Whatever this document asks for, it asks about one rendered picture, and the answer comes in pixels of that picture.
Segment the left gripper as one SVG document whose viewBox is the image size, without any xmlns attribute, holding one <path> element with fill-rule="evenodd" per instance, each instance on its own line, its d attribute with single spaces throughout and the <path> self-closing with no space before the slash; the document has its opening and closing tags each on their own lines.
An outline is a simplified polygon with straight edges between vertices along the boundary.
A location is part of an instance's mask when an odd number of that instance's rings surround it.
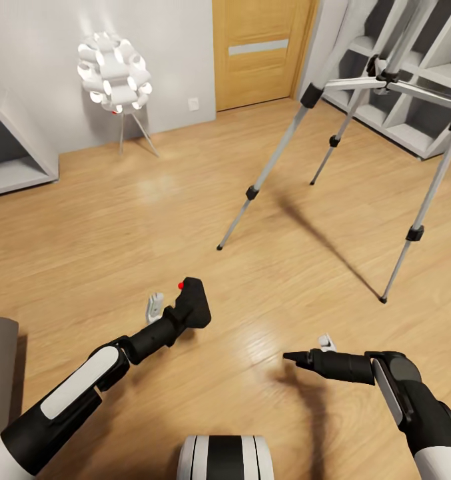
<svg viewBox="0 0 451 480">
<path fill-rule="evenodd" d="M 175 310 L 169 305 L 165 307 L 162 317 L 157 322 L 143 329 L 153 340 L 154 352 L 164 345 L 168 347 L 174 345 L 175 339 L 187 328 L 186 324 L 181 325 L 181 320 L 194 308 L 194 305 L 189 305 Z"/>
</svg>

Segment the camera tripod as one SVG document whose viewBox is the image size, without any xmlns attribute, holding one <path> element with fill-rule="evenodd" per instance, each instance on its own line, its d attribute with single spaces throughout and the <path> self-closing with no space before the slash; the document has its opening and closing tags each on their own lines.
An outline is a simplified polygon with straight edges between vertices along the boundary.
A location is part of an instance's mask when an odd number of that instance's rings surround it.
<svg viewBox="0 0 451 480">
<path fill-rule="evenodd" d="M 314 179 L 310 183 L 311 185 L 314 185 L 316 178 L 319 176 L 320 170 L 322 170 L 324 164 L 327 162 L 327 159 L 328 157 L 330 157 L 334 147 L 336 147 L 340 142 L 340 137 L 342 136 L 343 131 L 346 129 L 348 122 L 350 122 L 351 118 L 354 116 L 354 113 L 358 108 L 360 102 L 366 95 L 368 89 L 370 89 L 371 87 L 374 88 L 373 92 L 377 95 L 386 95 L 389 90 L 393 90 L 400 92 L 401 94 L 407 94 L 411 97 L 420 98 L 425 101 L 430 101 L 432 103 L 444 105 L 445 107 L 451 108 L 450 95 L 427 89 L 425 87 L 412 85 L 411 83 L 400 80 L 398 77 L 399 70 L 403 62 L 406 60 L 407 55 L 411 51 L 414 42 L 417 40 L 418 35 L 420 34 L 422 28 L 427 22 L 429 16 L 433 12 L 437 4 L 437 0 L 407 0 L 407 4 L 405 8 L 403 8 L 399 19 L 396 22 L 393 30 L 391 31 L 391 34 L 387 38 L 386 44 L 383 46 L 380 54 L 374 55 L 372 58 L 369 59 L 366 65 L 366 71 L 368 73 L 367 77 L 330 80 L 331 74 L 334 72 L 336 66 L 343 58 L 343 55 L 350 47 L 351 42 L 354 40 L 356 34 L 363 26 L 363 23 L 370 15 L 370 12 L 376 5 L 377 1 L 378 0 L 361 1 L 358 9 L 352 16 L 350 23 L 347 25 L 340 39 L 336 42 L 336 45 L 334 46 L 334 49 L 330 53 L 328 59 L 326 59 L 326 61 L 324 62 L 324 66 L 322 67 L 316 80 L 314 80 L 313 83 L 309 84 L 308 88 L 304 92 L 304 95 L 301 97 L 299 102 L 302 103 L 302 106 L 300 106 L 298 113 L 292 120 L 290 127 L 284 134 L 274 154 L 268 161 L 258 181 L 256 181 L 255 185 L 248 188 L 246 192 L 246 194 L 248 195 L 247 201 L 243 205 L 242 209 L 240 209 L 239 214 L 235 218 L 234 222 L 232 222 L 232 225 L 228 229 L 222 242 L 219 243 L 219 245 L 217 246 L 217 250 L 221 250 L 223 248 L 223 245 L 226 243 L 227 238 L 230 236 L 232 230 L 239 222 L 240 217 L 246 211 L 247 206 L 258 195 L 260 186 L 266 179 L 268 173 L 274 167 L 274 164 L 280 157 L 283 149 L 286 147 L 288 141 L 290 141 L 292 134 L 298 128 L 303 117 L 306 115 L 307 110 L 315 106 L 315 103 L 318 101 L 318 99 L 320 99 L 320 96 L 325 91 L 362 89 L 351 110 L 348 112 L 348 115 L 344 120 L 342 127 L 336 135 L 333 135 L 330 138 L 330 149 L 328 150 L 326 157 L 323 159 L 323 162 L 320 164 L 320 167 L 318 168 Z M 449 126 L 449 131 L 451 131 L 451 123 Z M 404 256 L 406 255 L 411 243 L 418 242 L 420 238 L 422 238 L 424 232 L 424 228 L 422 225 L 424 216 L 426 215 L 427 210 L 431 205 L 436 190 L 438 190 L 439 184 L 443 179 L 443 175 L 446 172 L 450 162 L 451 139 L 448 142 L 448 146 L 445 152 L 443 153 L 443 158 L 439 163 L 434 178 L 432 179 L 432 183 L 430 188 L 428 189 L 426 198 L 424 198 L 422 206 L 420 206 L 419 213 L 416 216 L 415 222 L 408 230 L 408 234 L 406 236 L 406 243 L 403 246 L 402 252 L 392 272 L 386 290 L 383 296 L 380 298 L 380 302 L 382 303 L 387 303 L 387 294 L 394 282 L 395 276 L 399 271 L 400 265 L 402 264 Z"/>
</svg>

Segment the robot trunk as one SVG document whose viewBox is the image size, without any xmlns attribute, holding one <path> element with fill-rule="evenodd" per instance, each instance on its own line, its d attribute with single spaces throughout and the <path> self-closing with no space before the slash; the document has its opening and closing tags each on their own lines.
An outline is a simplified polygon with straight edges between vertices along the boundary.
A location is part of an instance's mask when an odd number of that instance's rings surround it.
<svg viewBox="0 0 451 480">
<path fill-rule="evenodd" d="M 262 435 L 187 436 L 176 480 L 274 480 Z"/>
</svg>

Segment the digital camera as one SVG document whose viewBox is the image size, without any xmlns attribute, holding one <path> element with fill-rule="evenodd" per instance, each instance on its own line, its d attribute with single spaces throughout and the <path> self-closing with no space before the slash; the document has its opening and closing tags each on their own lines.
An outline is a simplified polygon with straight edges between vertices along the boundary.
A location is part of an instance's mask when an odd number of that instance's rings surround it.
<svg viewBox="0 0 451 480">
<path fill-rule="evenodd" d="M 178 284 L 178 287 L 181 294 L 175 299 L 174 309 L 181 309 L 189 305 L 195 306 L 181 320 L 181 325 L 186 324 L 188 328 L 204 329 L 211 322 L 211 313 L 202 281 L 198 278 L 186 277 L 183 282 Z"/>
</svg>

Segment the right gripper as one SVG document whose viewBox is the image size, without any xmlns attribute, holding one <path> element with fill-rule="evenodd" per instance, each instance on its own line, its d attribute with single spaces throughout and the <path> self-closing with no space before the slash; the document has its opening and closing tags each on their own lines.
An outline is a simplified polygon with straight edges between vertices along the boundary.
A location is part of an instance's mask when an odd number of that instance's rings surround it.
<svg viewBox="0 0 451 480">
<path fill-rule="evenodd" d="M 283 358 L 296 362 L 297 367 L 312 370 L 325 379 L 355 383 L 349 353 L 324 352 L 313 348 L 311 351 L 283 353 Z"/>
</svg>

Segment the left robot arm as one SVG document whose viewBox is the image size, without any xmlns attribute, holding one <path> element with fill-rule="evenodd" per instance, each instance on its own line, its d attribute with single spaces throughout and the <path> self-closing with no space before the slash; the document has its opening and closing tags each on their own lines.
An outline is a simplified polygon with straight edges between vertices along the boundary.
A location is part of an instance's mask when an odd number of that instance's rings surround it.
<svg viewBox="0 0 451 480">
<path fill-rule="evenodd" d="M 130 368 L 162 346 L 171 347 L 187 328 L 181 320 L 195 306 L 165 307 L 163 293 L 149 297 L 147 327 L 132 337 L 123 335 L 98 348 L 61 384 L 0 433 L 0 480 L 33 480 L 49 460 L 84 424 L 108 391 Z"/>
</svg>

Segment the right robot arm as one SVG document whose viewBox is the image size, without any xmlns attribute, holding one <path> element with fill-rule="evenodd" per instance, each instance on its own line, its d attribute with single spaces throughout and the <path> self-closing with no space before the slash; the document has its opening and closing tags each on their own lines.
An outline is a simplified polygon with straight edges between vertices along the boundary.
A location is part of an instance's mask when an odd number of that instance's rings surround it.
<svg viewBox="0 0 451 480">
<path fill-rule="evenodd" d="M 377 381 L 422 480 L 451 480 L 451 409 L 423 384 L 417 366 L 401 352 L 335 353 L 327 333 L 317 340 L 321 349 L 283 353 L 283 358 L 325 379 L 373 386 Z"/>
</svg>

